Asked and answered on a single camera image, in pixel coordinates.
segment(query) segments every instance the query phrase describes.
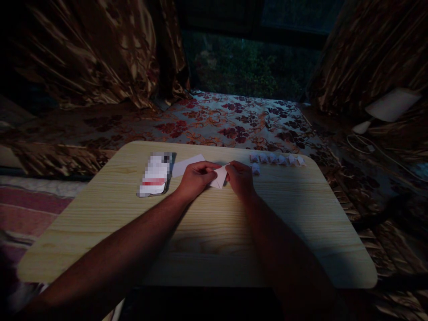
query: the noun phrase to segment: white cord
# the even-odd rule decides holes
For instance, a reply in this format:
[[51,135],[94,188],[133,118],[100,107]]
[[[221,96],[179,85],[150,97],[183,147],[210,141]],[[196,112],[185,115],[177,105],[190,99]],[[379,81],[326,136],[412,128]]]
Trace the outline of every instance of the white cord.
[[[358,149],[358,148],[356,148],[355,146],[353,146],[352,144],[351,144],[351,142],[349,141],[349,137],[356,137],[356,138],[358,138],[364,145],[366,145],[367,146],[367,148],[369,149],[369,150],[371,150],[371,149],[373,149],[372,151],[369,151],[369,152],[365,152],[365,151],[362,151],[361,149]],[[375,151],[375,149],[373,148],[373,146],[375,146],[377,149],[378,149],[378,151],[380,151],[385,157],[387,157],[389,160],[391,160],[391,161],[393,161],[394,163],[396,163],[398,166],[400,166],[401,168],[403,168],[406,172],[408,172],[410,175],[412,175],[413,177],[415,177],[415,178],[417,178],[418,180],[420,180],[420,181],[422,181],[422,182],[425,182],[425,183],[428,183],[428,181],[427,180],[425,180],[425,179],[422,179],[422,178],[420,178],[419,176],[417,176],[417,175],[415,175],[413,172],[411,172],[410,170],[408,170],[406,167],[404,167],[403,165],[401,165],[399,162],[397,162],[396,160],[394,160],[394,159],[392,159],[391,157],[389,157],[387,154],[385,154],[375,143],[373,143],[370,139],[368,139],[368,138],[365,138],[364,136],[360,136],[360,135],[355,135],[355,134],[352,134],[352,135],[348,135],[348,136],[346,136],[346,140],[348,141],[348,144],[349,144],[349,146],[351,146],[353,149],[355,149],[355,150],[357,150],[357,151],[359,151],[360,153],[363,153],[363,154],[371,154],[371,153],[373,153],[374,151]]]

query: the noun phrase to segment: white lamp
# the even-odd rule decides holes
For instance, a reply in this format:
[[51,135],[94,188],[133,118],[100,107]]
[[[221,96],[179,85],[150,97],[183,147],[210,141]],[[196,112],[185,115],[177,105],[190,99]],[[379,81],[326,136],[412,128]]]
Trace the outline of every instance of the white lamp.
[[376,118],[393,123],[421,97],[422,95],[417,91],[395,88],[393,91],[367,106],[366,111],[368,114],[372,115],[372,118],[355,126],[352,128],[352,131],[357,134],[364,134],[371,122]]

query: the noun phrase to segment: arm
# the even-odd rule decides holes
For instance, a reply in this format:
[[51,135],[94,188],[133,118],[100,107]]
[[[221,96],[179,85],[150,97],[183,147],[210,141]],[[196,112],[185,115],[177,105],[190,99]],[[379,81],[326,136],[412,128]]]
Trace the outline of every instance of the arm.
[[220,167],[206,161],[187,166],[172,194],[93,247],[18,319],[101,320],[142,279],[185,208],[216,178],[213,168]]
[[233,191],[243,204],[267,282],[290,320],[329,315],[336,290],[305,243],[257,195],[249,166],[226,167]]

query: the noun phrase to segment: brown curtain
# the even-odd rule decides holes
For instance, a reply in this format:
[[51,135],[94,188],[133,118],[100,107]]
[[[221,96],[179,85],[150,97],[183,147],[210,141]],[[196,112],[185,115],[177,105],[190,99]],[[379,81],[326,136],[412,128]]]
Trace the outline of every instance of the brown curtain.
[[356,122],[395,87],[424,97],[396,123],[371,128],[385,148],[428,161],[428,1],[347,0],[308,87],[311,103]]
[[189,73],[171,0],[28,0],[10,35],[15,69],[61,107],[129,98],[158,111],[189,98]]

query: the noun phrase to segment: light wood table surface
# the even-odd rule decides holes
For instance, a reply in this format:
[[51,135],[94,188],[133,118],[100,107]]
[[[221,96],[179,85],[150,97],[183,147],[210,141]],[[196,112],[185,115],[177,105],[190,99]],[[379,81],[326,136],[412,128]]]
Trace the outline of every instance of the light wood table surface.
[[[176,162],[197,154],[224,165],[249,164],[249,150],[135,141],[123,146],[27,251],[22,281],[52,282],[95,244],[160,202],[165,195],[136,196],[150,152],[176,152]],[[318,166],[261,164],[259,195],[308,244],[338,288],[371,288],[374,264]],[[266,286],[249,226],[229,184],[208,188],[190,206],[142,284]]]

